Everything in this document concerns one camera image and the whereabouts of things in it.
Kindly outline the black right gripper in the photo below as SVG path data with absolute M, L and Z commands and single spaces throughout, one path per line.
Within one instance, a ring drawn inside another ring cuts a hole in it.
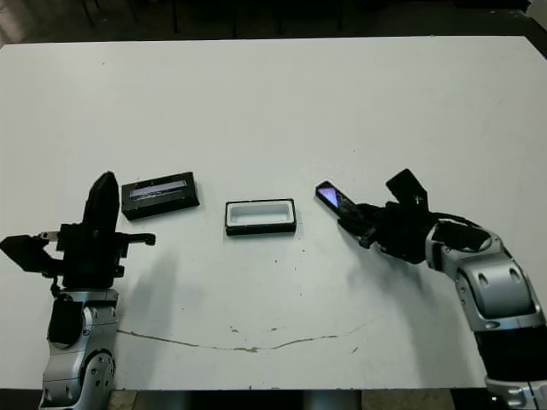
M 362 248 L 376 242 L 382 252 L 408 263 L 426 259 L 426 236 L 432 229 L 432 213 L 427 208 L 398 202 L 388 202 L 384 207 L 359 203 L 347 211 L 346 217 L 352 220 L 339 220 L 338 225 Z

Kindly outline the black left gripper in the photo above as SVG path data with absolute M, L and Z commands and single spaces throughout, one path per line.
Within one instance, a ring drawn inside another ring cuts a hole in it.
M 115 278 L 124 276 L 120 260 L 133 243 L 156 244 L 153 233 L 127 234 L 115 231 L 119 213 L 119 187 L 115 175 L 106 172 L 91 186 L 80 224 L 63 224 L 55 237 L 60 260 L 48 262 L 43 275 L 63 277 L 64 287 L 110 287 Z

